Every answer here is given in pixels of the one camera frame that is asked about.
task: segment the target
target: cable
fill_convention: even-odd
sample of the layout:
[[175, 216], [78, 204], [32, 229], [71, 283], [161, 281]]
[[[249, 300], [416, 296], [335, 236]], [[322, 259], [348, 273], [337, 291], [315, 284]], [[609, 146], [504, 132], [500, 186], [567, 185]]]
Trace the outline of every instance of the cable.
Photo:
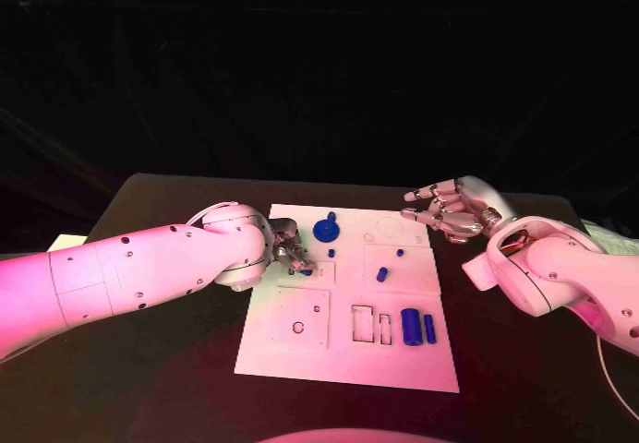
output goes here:
[[231, 206], [237, 205], [237, 201], [224, 201], [223, 203], [217, 203], [217, 205], [210, 206], [205, 210], [202, 210], [187, 222], [187, 224], [194, 224], [205, 215], [210, 210], [217, 210], [218, 208], [223, 208], [223, 206]]
[[614, 393], [616, 395], [616, 398], [619, 399], [619, 401], [622, 402], [624, 406], [627, 407], [627, 409], [629, 410], [629, 413], [632, 414], [632, 416], [635, 417], [637, 420], [639, 420], [639, 415], [637, 414], [637, 412], [632, 410], [632, 408], [629, 407], [629, 404], [627, 403], [627, 401], [622, 399], [622, 395], [619, 394], [619, 391], [616, 390], [614, 381], [611, 380], [611, 376], [609, 376], [609, 370], [606, 369], [606, 362], [603, 360], [603, 353], [602, 353], [602, 339], [599, 338], [599, 336], [596, 336], [596, 349], [599, 350], [599, 361], [602, 362], [602, 369], [603, 369], [603, 375], [606, 376], [606, 379], [609, 380], [609, 385], [611, 385], [611, 389], [614, 390]]

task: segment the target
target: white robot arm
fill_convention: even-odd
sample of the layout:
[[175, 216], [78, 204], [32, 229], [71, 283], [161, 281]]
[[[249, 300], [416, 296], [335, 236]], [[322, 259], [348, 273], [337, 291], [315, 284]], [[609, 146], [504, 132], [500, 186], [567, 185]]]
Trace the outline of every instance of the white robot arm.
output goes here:
[[539, 317], [567, 307], [599, 337], [639, 355], [638, 256], [611, 256], [576, 228], [543, 217], [518, 219], [500, 193], [466, 176], [406, 194], [433, 198], [429, 211], [403, 216], [443, 230], [452, 243], [481, 233], [487, 252], [464, 265], [476, 288], [500, 285], [523, 311]]
[[[202, 216], [204, 229], [191, 225]], [[223, 203], [188, 224], [0, 262], [0, 362], [75, 326], [152, 307], [213, 281], [244, 291], [273, 260], [313, 269], [298, 223]]]

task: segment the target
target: blue object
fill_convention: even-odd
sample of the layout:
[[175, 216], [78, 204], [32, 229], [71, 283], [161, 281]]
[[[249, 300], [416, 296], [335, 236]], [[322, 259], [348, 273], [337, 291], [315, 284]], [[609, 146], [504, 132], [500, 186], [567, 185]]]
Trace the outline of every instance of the blue object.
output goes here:
[[426, 341], [430, 344], [436, 344], [436, 327], [433, 325], [433, 316], [430, 314], [423, 316], [423, 325], [426, 326]]
[[404, 344], [407, 346], [420, 346], [423, 344], [423, 324], [417, 309], [403, 309], [403, 331]]
[[324, 243], [331, 243], [339, 236], [337, 214], [331, 211], [326, 220], [321, 220], [313, 226], [313, 235]]
[[380, 268], [380, 272], [377, 273], [377, 280], [383, 282], [387, 279], [389, 276], [389, 269]]

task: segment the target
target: table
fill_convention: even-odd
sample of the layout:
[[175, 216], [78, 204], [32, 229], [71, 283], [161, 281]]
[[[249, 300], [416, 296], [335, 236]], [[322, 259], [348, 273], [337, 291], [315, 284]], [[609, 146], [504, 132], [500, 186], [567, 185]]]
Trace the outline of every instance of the table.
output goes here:
[[[90, 241], [185, 222], [220, 201], [264, 214], [272, 203], [400, 210], [406, 191], [138, 174]], [[583, 229], [566, 199], [507, 199], [523, 215]], [[211, 285], [73, 329], [0, 366], [3, 441], [243, 442], [328, 427], [455, 441], [637, 440], [579, 318], [566, 309], [534, 318], [500, 289], [475, 289], [461, 265], [484, 250], [484, 237], [468, 246], [430, 237], [461, 394], [236, 375], [251, 292]], [[605, 353], [614, 377], [632, 377], [639, 359], [611, 345]], [[628, 400], [637, 407], [638, 397]]]

